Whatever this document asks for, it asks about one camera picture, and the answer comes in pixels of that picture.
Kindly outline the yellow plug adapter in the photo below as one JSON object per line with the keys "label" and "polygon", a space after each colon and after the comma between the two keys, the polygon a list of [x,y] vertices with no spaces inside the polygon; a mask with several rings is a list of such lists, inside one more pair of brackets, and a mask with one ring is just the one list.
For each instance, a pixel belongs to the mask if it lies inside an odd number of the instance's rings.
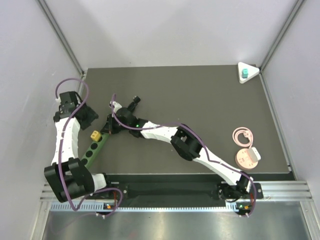
{"label": "yellow plug adapter", "polygon": [[101,138],[101,133],[97,130],[94,130],[92,132],[92,134],[90,135],[90,138],[94,141],[94,142],[99,142],[100,138]]}

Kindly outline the green power strip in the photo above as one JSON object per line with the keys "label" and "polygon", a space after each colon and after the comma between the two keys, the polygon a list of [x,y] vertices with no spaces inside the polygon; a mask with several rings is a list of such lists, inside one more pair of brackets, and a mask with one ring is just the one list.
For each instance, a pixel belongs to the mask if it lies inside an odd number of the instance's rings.
{"label": "green power strip", "polygon": [[99,142],[95,142],[92,140],[89,147],[85,151],[84,155],[81,157],[81,162],[84,163],[85,167],[89,169],[93,164],[94,160],[98,156],[99,152],[102,150],[103,146],[105,145],[109,134],[102,134]]}

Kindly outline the pink round socket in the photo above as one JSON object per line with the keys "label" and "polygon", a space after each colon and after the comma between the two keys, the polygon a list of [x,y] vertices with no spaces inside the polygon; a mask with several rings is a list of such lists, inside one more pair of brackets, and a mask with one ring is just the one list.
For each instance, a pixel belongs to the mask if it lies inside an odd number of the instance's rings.
{"label": "pink round socket", "polygon": [[237,152],[237,154],[235,155],[235,162],[243,170],[252,170],[259,163],[259,161],[258,162],[251,161],[248,155],[248,148],[242,148]]}

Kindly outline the white plug adapter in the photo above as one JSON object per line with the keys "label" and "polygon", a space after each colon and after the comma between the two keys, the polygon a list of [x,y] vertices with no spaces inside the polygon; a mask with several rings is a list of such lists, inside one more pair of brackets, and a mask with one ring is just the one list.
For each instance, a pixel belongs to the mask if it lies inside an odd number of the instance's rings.
{"label": "white plug adapter", "polygon": [[259,153],[259,151],[257,150],[256,147],[250,147],[248,150],[247,150],[247,153],[248,153],[248,156],[250,157],[251,161],[253,163],[257,163],[258,161],[261,160],[261,155]]}

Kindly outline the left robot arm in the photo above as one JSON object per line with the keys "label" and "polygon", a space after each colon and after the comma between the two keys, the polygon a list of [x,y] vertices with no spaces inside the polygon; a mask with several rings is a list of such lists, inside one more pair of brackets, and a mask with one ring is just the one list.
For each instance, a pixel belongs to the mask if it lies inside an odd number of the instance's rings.
{"label": "left robot arm", "polygon": [[102,198],[109,198],[114,191],[104,174],[91,174],[86,164],[79,159],[78,135],[99,115],[86,104],[70,118],[78,103],[66,102],[59,105],[53,117],[56,127],[56,147],[51,165],[44,168],[44,176],[57,200],[67,202],[67,194],[61,179],[64,180],[71,199],[97,192]]}

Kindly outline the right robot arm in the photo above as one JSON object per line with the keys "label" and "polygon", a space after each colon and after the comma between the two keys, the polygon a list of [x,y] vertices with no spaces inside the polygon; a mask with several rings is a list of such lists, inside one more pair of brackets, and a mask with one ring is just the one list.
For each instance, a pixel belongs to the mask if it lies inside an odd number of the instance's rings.
{"label": "right robot arm", "polygon": [[135,117],[130,108],[122,107],[116,102],[111,103],[110,108],[111,114],[107,116],[105,125],[108,133],[117,134],[128,130],[136,138],[171,144],[181,158],[202,164],[225,180],[228,184],[227,191],[231,191],[230,199],[245,198],[252,190],[253,197],[257,197],[253,178],[212,153],[201,138],[185,124],[177,123],[173,126],[155,124]]}

